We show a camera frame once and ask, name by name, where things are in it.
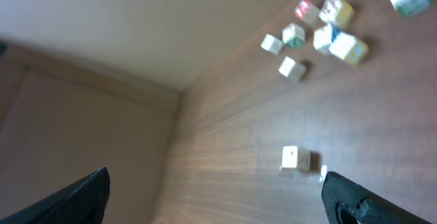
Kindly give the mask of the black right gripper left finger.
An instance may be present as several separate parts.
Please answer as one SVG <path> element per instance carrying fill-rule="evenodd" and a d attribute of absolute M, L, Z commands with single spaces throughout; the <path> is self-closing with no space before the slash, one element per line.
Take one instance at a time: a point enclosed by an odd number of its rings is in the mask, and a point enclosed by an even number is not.
<path fill-rule="evenodd" d="M 110 176 L 108 169 L 102 167 L 1 219 L 1 224 L 101 224 L 109 195 Z"/>

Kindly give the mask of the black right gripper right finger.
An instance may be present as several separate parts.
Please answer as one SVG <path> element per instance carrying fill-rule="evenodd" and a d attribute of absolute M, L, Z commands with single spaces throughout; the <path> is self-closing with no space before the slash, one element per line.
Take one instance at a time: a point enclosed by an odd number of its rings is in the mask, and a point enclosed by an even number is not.
<path fill-rule="evenodd" d="M 330 224 L 430 224 L 334 171 L 326 174 L 322 201 Z"/>

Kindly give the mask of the red 6 baseball block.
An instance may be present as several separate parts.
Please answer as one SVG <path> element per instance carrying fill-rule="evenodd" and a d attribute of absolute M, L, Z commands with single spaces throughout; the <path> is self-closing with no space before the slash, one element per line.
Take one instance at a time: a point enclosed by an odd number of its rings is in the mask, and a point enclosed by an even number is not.
<path fill-rule="evenodd" d="M 291 145 L 283 147 L 282 168 L 295 169 L 298 171 L 310 171 L 311 153 L 304 148 Z"/>

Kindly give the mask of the yellow soccer ball J block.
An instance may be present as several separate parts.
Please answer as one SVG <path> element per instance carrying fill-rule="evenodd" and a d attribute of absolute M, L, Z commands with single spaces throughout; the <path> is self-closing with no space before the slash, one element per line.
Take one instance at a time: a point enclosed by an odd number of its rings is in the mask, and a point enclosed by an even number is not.
<path fill-rule="evenodd" d="M 325 0 L 318 16 L 325 23 L 345 29 L 354 16 L 354 9 L 345 0 Z"/>

